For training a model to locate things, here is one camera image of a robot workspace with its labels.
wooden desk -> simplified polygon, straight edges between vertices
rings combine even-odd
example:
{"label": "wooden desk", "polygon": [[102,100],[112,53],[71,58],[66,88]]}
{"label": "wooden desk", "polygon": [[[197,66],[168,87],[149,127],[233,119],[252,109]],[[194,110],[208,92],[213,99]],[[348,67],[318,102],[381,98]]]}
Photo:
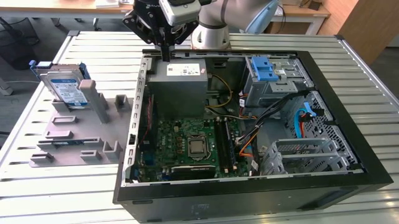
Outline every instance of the wooden desk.
{"label": "wooden desk", "polygon": [[0,0],[0,17],[120,19],[132,8],[94,8],[94,0]]}
{"label": "wooden desk", "polygon": [[[296,22],[300,23],[298,27],[301,28],[301,34],[302,34],[302,29],[305,30],[306,35],[316,35],[318,32],[318,29],[322,25],[324,19],[329,17],[330,13],[328,10],[320,6],[318,10],[314,11],[312,9],[308,9],[305,7],[300,8],[298,6],[288,6],[282,5],[284,12],[285,12],[285,22]],[[272,18],[272,22],[274,24],[272,25],[273,28],[270,28],[269,33],[276,33],[281,24],[280,22],[282,21],[281,16],[274,16]]]}
{"label": "wooden desk", "polygon": [[[0,0],[0,17],[46,17],[46,18],[108,18],[121,19],[132,9],[121,4],[118,8],[94,8],[94,0]],[[317,34],[324,18],[329,16],[325,8],[313,11],[297,6],[284,6],[286,22],[308,22],[305,32]],[[282,17],[273,16],[272,21],[280,22]]]}

metal workbench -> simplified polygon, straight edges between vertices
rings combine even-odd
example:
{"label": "metal workbench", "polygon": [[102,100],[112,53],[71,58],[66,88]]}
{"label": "metal workbench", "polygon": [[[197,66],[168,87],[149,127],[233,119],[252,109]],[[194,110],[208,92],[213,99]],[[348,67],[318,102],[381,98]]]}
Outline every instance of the metal workbench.
{"label": "metal workbench", "polygon": [[[399,223],[399,102],[345,41],[332,36],[230,34],[230,45],[310,52],[394,183],[325,210],[189,223]],[[79,32],[66,37],[53,62],[82,61],[105,97],[132,96],[141,49],[149,48],[133,33]],[[189,48],[189,42],[178,48]],[[121,206],[112,204],[117,165],[29,167],[53,110],[50,99],[39,83],[0,150],[0,223],[134,223]]]}

yellow wire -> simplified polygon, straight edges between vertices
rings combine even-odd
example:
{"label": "yellow wire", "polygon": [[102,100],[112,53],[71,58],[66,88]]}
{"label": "yellow wire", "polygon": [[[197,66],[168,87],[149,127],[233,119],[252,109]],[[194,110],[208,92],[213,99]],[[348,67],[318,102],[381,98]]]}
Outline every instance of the yellow wire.
{"label": "yellow wire", "polygon": [[225,87],[228,88],[229,97],[228,97],[228,100],[225,101],[225,103],[218,104],[218,105],[208,105],[208,106],[205,106],[206,108],[222,107],[224,105],[226,105],[226,104],[230,102],[230,99],[232,99],[232,91],[230,91],[229,85],[228,85],[226,82],[222,80],[222,78],[220,78],[220,76],[213,75],[213,74],[212,74],[212,76],[217,77],[217,79],[222,82],[222,84],[224,84]]}

blue hard drive label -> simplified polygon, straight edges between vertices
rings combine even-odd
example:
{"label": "blue hard drive label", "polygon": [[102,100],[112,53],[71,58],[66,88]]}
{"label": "blue hard drive label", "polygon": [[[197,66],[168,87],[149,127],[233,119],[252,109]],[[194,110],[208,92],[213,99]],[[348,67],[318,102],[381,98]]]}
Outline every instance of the blue hard drive label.
{"label": "blue hard drive label", "polygon": [[50,79],[53,89],[62,101],[69,106],[83,106],[86,105],[86,99],[82,92],[78,90],[78,83],[74,79]]}

sticker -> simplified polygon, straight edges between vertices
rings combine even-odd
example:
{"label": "sticker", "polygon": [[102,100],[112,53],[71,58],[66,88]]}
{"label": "sticker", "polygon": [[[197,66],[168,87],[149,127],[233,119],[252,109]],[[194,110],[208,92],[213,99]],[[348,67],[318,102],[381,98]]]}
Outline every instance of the sticker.
{"label": "sticker", "polygon": [[238,99],[238,106],[245,107],[245,100],[244,99]]}
{"label": "sticker", "polygon": [[166,76],[198,76],[200,64],[168,64]]}
{"label": "sticker", "polygon": [[78,90],[78,84],[74,79],[51,79],[51,85],[62,101],[69,106],[86,105],[86,99]]}
{"label": "sticker", "polygon": [[250,162],[250,166],[252,166],[253,169],[257,171],[258,165],[257,165],[257,163],[254,162],[254,160],[252,160],[252,162]]}
{"label": "sticker", "polygon": [[285,75],[285,71],[284,71],[284,69],[281,69],[281,70],[274,70],[274,73],[276,73],[277,75]]}
{"label": "sticker", "polygon": [[51,144],[53,145],[67,145],[69,143],[62,141],[62,142],[53,142]]}

